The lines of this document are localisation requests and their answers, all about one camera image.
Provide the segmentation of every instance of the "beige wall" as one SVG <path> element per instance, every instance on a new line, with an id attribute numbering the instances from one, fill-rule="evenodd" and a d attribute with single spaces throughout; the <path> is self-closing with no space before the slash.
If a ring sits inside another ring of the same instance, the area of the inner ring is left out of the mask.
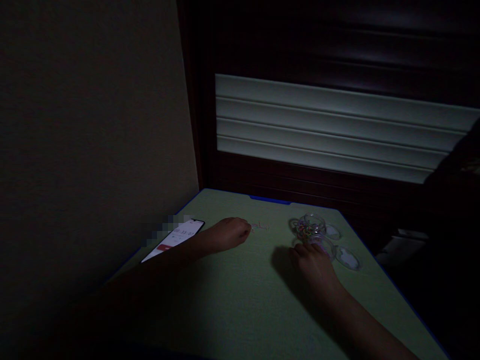
<path id="1" fill-rule="evenodd" d="M 2 347 L 198 191 L 175 1 L 7 3 Z"/>

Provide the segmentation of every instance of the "smartphone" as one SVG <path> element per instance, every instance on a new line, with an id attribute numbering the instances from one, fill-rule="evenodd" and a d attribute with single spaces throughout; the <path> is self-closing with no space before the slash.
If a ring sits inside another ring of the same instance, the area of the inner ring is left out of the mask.
<path id="1" fill-rule="evenodd" d="M 147 261 L 155 255 L 161 254 L 174 246 L 183 243 L 188 238 L 198 233 L 205 221 L 190 219 L 187 222 L 180 224 L 175 230 L 170 232 L 160 244 L 158 244 L 145 258 L 141 261 Z"/>

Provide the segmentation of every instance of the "jar lid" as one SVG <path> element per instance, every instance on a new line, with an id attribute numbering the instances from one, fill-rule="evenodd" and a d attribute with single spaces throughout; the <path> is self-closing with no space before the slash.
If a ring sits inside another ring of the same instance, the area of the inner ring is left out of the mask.
<path id="1" fill-rule="evenodd" d="M 338 241 L 342 237 L 342 233 L 331 224 L 325 225 L 325 236 L 328 240 Z"/>
<path id="2" fill-rule="evenodd" d="M 335 255 L 337 250 L 335 246 L 328 240 L 326 237 L 322 235 L 312 235 L 308 238 L 309 244 L 318 244 L 318 246 L 328 255 L 330 261 L 335 259 Z"/>
<path id="3" fill-rule="evenodd" d="M 344 246 L 336 247 L 336 259 L 340 264 L 350 270 L 358 271 L 362 267 L 359 258 Z"/>

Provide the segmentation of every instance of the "white shutter slats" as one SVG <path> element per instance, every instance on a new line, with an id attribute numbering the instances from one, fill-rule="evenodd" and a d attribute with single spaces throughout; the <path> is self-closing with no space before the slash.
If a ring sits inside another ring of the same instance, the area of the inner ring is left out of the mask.
<path id="1" fill-rule="evenodd" d="M 216 75 L 217 149 L 422 183 L 480 110 Z"/>

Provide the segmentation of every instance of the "green table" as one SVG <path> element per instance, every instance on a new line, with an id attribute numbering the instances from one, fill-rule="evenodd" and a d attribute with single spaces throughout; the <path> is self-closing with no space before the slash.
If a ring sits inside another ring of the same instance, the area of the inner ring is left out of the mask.
<path id="1" fill-rule="evenodd" d="M 360 271 L 333 262 L 345 288 L 420 359 L 447 359 L 339 211 L 212 189 L 202 190 L 178 214 L 205 221 L 204 229 L 226 217 L 262 228 L 241 246 L 184 270 L 174 288 L 152 299 L 152 309 L 127 340 L 208 359 L 347 359 L 320 325 L 322 314 L 311 307 L 287 256 L 295 239 L 289 221 L 305 213 L 340 229 L 337 243 L 360 258 Z M 138 265 L 160 240 L 141 248 L 115 276 Z M 158 274 L 158 281 L 165 276 Z"/>

